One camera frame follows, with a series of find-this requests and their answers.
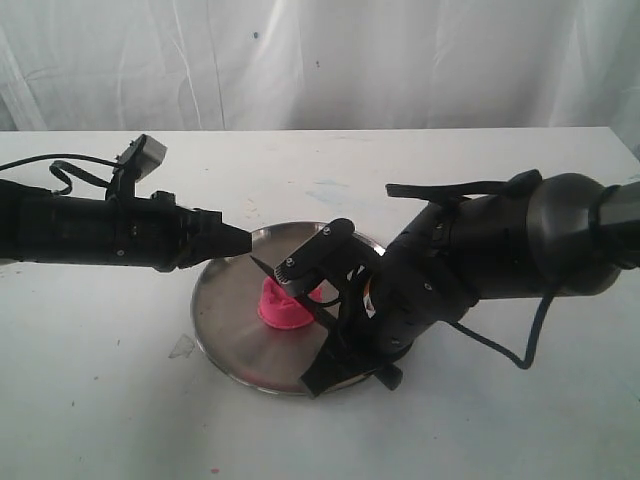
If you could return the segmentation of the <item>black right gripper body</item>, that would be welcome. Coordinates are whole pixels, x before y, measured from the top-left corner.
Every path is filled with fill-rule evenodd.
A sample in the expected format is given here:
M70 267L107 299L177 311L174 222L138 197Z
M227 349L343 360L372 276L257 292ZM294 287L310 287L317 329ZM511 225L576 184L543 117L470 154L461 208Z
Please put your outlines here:
M311 398L361 377L377 376L396 389L395 366L414 341L437 322L455 323L475 305L474 294L438 259L385 262L367 284L358 282L340 309L300 384Z

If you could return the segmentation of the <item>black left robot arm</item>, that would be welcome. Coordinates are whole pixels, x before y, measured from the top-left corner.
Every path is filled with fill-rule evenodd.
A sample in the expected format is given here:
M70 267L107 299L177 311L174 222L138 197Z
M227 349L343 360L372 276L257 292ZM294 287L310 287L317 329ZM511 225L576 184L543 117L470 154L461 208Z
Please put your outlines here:
M105 200L1 183L1 257L9 262L149 267L159 272L247 254L250 232L172 193Z

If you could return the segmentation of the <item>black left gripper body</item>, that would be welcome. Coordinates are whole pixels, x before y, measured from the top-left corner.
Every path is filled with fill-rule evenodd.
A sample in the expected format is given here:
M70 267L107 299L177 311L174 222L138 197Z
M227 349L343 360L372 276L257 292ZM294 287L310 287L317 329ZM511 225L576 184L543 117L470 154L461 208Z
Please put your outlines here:
M171 272L216 256L222 213L179 206L175 196L158 191L151 197L112 199L114 259L119 265Z

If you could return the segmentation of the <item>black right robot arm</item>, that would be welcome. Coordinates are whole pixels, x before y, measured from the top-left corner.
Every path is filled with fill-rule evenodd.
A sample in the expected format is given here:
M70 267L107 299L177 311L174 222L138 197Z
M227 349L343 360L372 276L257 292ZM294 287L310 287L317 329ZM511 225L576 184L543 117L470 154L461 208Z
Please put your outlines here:
M383 254L344 218L296 253L340 300L336 316L314 313L328 335L300 378L312 397L369 376L396 388L396 363L414 341L438 322L460 329L482 300L538 300L525 353L513 357L527 369L555 298L599 294L639 264L637 183L604 186L531 170L506 182L392 184L387 192L425 207Z

